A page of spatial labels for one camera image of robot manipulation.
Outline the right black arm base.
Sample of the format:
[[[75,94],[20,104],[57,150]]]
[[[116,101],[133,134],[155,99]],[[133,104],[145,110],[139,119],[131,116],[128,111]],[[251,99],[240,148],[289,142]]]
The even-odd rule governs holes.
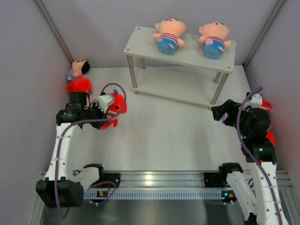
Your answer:
[[[218,172],[206,172],[203,174],[206,188],[225,188],[228,186],[225,177]]]

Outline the black-haired doll left corner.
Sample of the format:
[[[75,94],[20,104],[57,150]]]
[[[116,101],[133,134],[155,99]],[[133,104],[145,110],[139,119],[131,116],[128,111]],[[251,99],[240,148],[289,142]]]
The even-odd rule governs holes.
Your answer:
[[[78,59],[72,62],[71,69],[67,73],[67,81],[80,79],[90,70],[90,63],[83,59]]]

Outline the pink doll blue pants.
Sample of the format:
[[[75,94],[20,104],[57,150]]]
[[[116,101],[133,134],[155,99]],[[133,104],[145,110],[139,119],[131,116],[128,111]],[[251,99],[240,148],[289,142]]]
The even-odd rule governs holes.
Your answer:
[[[155,28],[157,33],[152,34],[152,38],[162,53],[171,55],[176,53],[179,46],[184,46],[185,43],[181,39],[187,29],[184,22],[176,18],[169,18],[156,23]]]

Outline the pink doll striped shirt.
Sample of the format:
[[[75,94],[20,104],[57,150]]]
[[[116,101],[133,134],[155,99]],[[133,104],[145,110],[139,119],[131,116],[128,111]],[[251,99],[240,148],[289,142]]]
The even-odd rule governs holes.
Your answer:
[[[211,22],[199,27],[199,42],[206,57],[219,59],[232,41],[225,40],[230,30],[221,22]]]

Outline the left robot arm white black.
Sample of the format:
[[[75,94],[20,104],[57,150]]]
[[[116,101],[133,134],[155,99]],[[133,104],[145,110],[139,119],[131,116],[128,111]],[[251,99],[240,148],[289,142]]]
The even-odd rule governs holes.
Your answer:
[[[36,192],[48,208],[79,207],[84,191],[98,181],[104,181],[101,164],[85,162],[77,176],[72,161],[84,124],[99,129],[108,122],[108,107],[114,103],[111,94],[101,93],[90,101],[86,92],[71,92],[65,109],[56,114],[56,141],[50,165]]]

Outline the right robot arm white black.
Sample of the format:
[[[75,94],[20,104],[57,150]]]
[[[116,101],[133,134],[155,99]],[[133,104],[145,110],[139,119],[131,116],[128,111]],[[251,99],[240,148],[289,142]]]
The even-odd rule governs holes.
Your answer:
[[[286,225],[277,186],[275,138],[269,131],[271,104],[254,95],[240,111],[240,104],[229,99],[212,107],[213,119],[237,129],[241,150],[252,175],[254,190],[238,163],[224,163],[219,176],[232,188],[246,225]]]

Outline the red shark plush round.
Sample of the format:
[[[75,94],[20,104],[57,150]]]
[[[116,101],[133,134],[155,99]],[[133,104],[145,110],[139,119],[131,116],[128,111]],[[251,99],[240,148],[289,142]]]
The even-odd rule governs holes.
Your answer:
[[[92,94],[93,86],[89,78],[79,78],[72,80],[67,86],[67,92],[86,92]]]

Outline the white two-tier shelf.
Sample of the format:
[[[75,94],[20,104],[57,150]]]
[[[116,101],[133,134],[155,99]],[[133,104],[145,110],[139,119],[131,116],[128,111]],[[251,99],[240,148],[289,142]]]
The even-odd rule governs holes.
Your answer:
[[[211,108],[233,73],[236,43],[220,59],[204,56],[198,37],[185,34],[185,46],[173,55],[157,49],[155,29],[135,27],[126,54],[133,91]]]

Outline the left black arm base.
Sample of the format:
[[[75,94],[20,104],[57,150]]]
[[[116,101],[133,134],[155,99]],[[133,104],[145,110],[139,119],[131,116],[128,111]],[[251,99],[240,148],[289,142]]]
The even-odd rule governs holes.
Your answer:
[[[114,173],[114,172],[107,173],[106,172],[104,175],[102,175],[101,182],[104,182],[104,181],[113,182],[116,185],[116,188],[118,188],[120,185],[120,179],[121,179],[120,173]]]

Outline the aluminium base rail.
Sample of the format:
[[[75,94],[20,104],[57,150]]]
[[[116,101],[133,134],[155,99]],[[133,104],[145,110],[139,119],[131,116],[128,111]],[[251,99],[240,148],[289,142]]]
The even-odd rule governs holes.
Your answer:
[[[205,171],[120,171],[119,188],[203,188]]]

